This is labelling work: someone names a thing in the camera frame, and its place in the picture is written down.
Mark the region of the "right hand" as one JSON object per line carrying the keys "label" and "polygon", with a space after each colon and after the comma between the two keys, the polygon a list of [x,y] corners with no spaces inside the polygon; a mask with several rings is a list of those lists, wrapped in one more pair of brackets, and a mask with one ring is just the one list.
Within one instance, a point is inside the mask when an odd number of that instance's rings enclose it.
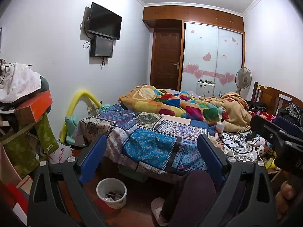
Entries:
{"label": "right hand", "polygon": [[281,219],[289,210],[295,196],[295,188],[289,184],[288,180],[284,181],[279,192],[275,196],[278,219]]}

